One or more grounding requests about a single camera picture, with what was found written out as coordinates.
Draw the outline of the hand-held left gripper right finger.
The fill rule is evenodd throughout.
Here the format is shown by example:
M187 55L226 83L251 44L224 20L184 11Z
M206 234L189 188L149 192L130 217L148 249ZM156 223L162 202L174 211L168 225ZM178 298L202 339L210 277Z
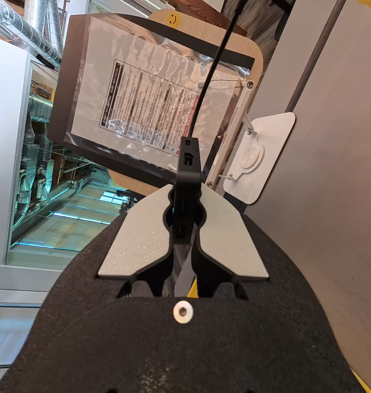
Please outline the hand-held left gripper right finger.
M239 211L208 187L201 188L201 222L192 250L198 283L264 281L268 272Z

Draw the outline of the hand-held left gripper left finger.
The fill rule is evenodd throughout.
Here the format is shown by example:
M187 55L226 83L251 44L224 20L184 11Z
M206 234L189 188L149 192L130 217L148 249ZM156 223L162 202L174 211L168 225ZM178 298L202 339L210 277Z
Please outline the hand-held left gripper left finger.
M165 282L173 270L172 185L166 185L127 213L99 271L100 278Z

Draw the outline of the dark multiport hub adapter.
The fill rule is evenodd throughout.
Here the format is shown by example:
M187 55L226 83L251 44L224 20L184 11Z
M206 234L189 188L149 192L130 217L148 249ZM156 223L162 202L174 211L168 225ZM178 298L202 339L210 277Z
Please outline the dark multiport hub adapter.
M198 98L190 127L186 136L181 138L176 184L173 194L173 243L189 244L193 232L195 214L201 195L202 170L200 163L199 142L193 137L193 130L202 106L203 99L212 80L213 74L224 52L230 35L247 1L240 0L227 31L213 59L212 65Z

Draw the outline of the glass partition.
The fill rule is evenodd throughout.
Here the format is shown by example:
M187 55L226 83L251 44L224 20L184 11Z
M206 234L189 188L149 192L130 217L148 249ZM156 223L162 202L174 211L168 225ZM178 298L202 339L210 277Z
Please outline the glass partition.
M62 270L140 197L48 137L58 73L31 62L5 264Z

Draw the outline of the white sign stand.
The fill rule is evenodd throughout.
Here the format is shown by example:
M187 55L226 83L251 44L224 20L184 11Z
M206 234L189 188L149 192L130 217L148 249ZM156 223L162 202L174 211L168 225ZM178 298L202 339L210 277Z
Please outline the white sign stand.
M224 191L248 205L260 197L296 121L292 112L251 120L246 114L246 107L253 86L253 81L244 81L235 88L236 104L229 105L233 114L229 119L224 117L227 128L217 136L219 144L211 150L211 162L206 162L209 173L205 182L212 189L218 179L224 179ZM240 125L244 125L245 134L227 175L222 175L221 167Z

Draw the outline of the instruction sheet in clear sleeve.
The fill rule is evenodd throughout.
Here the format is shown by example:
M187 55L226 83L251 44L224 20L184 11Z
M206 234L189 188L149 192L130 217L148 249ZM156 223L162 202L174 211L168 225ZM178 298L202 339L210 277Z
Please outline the instruction sheet in clear sleeve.
M215 55L115 17L93 17L88 33L68 135L176 167Z

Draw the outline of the grey metal rod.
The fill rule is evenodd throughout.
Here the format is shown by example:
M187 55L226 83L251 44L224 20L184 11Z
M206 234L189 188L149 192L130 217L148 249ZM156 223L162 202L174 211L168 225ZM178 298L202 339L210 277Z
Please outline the grey metal rod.
M296 88L291 96L291 99L289 100L289 103L286 107L285 112L293 112L295 109L296 104L298 103L301 94L303 93L303 90L311 76L312 71L314 70L314 67L322 53L323 48L325 47L325 44L330 36L330 33L333 30L333 27L342 11L342 8L345 5L345 0L337 0L335 2L335 5L326 21L326 24L320 34L320 37L318 38L318 41L316 42L316 45L314 47L313 52L311 53L311 56L304 68L304 71L296 85Z

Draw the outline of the silver ventilation duct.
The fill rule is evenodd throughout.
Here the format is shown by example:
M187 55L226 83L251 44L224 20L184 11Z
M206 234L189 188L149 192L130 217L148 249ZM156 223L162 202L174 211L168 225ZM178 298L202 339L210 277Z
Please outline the silver ventilation duct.
M0 27L21 39L53 66L61 65L62 54L3 0L0 0Z
M47 31L48 41L60 54L63 54L60 17L56 0L26 0L24 19L41 35Z

